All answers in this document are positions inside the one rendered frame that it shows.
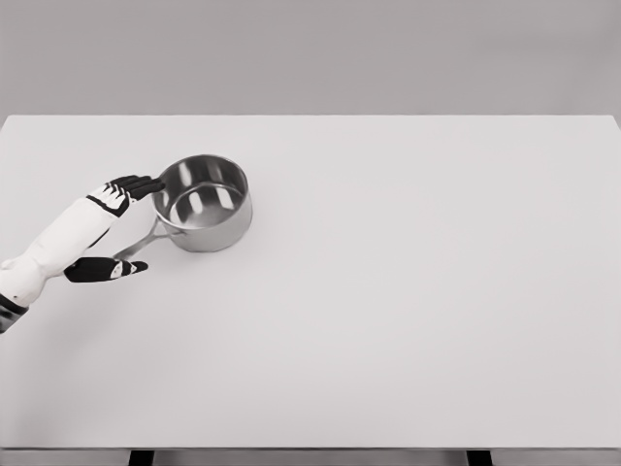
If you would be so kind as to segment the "stainless steel saucepan with handle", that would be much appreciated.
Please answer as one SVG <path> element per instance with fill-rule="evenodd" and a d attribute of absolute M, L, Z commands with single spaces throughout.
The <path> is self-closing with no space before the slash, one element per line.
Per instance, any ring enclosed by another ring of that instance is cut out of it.
<path fill-rule="evenodd" d="M 115 259 L 130 261 L 159 239 L 169 239 L 189 252 L 225 250 L 249 229 L 253 216 L 249 183 L 236 162 L 215 154 L 192 155 L 171 164 L 159 179 L 165 188 L 152 195 L 153 225 Z"/>

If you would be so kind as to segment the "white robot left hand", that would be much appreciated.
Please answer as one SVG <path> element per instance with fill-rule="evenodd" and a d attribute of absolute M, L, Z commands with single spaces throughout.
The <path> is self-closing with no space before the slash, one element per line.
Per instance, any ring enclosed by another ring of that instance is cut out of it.
<path fill-rule="evenodd" d="M 143 261 L 84 253 L 103 239 L 129 207 L 164 187 L 159 178 L 123 176 L 75 201 L 20 256 L 22 291 L 12 295 L 24 299 L 27 292 L 38 294 L 47 281 L 61 275 L 72 283 L 100 283 L 144 272 L 148 265 Z"/>

